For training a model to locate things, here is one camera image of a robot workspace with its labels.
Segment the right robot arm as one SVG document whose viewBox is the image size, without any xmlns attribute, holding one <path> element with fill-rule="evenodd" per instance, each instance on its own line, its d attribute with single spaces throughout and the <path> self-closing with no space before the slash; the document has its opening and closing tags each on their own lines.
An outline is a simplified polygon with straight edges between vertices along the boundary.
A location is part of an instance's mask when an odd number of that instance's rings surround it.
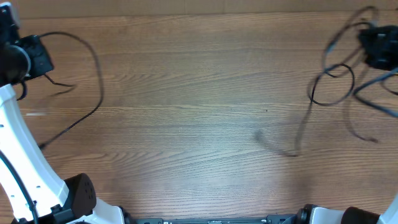
<svg viewBox="0 0 398 224">
<path fill-rule="evenodd" d="M 297 137 L 295 139 L 295 150 L 300 150 L 300 141 L 302 138 L 303 129 L 312 112 L 314 104 L 321 106 L 333 106 L 345 100 L 349 96 L 355 97 L 360 103 L 367 105 L 375 110 L 388 114 L 392 117 L 397 117 L 397 111 L 391 110 L 381 105 L 377 105 L 359 96 L 359 92 L 365 88 L 379 83 L 383 89 L 397 94 L 396 91 L 389 89 L 386 86 L 386 80 L 397 75 L 397 26 L 382 26 L 377 27 L 370 22 L 359 22 L 357 25 L 367 25 L 367 29 L 361 29 L 358 34 L 358 40 L 361 44 L 360 49 L 364 50 L 365 64 L 371 68 L 378 70 L 385 70 L 386 73 L 370 80 L 359 87 L 355 87 L 355 76 L 353 69 L 344 62 L 334 64 L 323 69 L 313 81 L 313 85 L 308 89 L 307 96 L 310 100 L 308 110 L 303 118 Z M 320 103 L 315 100 L 315 89 L 320 79 L 324 75 L 334 77 L 330 72 L 338 67 L 345 67 L 351 74 L 352 82 L 348 92 L 339 100 L 332 103 Z M 332 210 L 329 208 L 318 207 L 315 205 L 305 205 L 298 213 L 288 219 L 291 223 L 397 223 L 397 198 L 395 198 L 388 209 L 381 215 L 362 210 L 356 207 L 347 208 L 345 211 Z"/>
</svg>

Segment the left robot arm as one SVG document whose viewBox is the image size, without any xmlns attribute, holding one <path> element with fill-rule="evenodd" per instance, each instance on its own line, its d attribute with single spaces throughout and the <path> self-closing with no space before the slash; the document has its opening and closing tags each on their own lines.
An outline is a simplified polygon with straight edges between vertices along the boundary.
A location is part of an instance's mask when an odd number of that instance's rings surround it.
<svg viewBox="0 0 398 224">
<path fill-rule="evenodd" d="M 130 216 L 96 196 L 82 173 L 61 179 L 28 129 L 18 102 L 26 81 L 53 70 L 41 36 L 20 37 L 9 2 L 1 3 L 1 185 L 14 223 L 131 223 Z"/>
</svg>

